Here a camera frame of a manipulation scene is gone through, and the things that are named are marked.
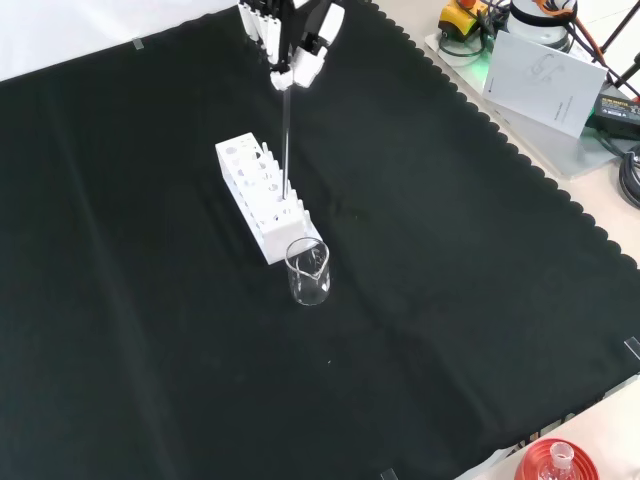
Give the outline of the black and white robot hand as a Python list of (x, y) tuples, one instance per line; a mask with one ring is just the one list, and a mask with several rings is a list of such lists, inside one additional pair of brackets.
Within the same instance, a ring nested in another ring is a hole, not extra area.
[(278, 91), (310, 87), (345, 18), (342, 3), (330, 0), (239, 1), (237, 8)]

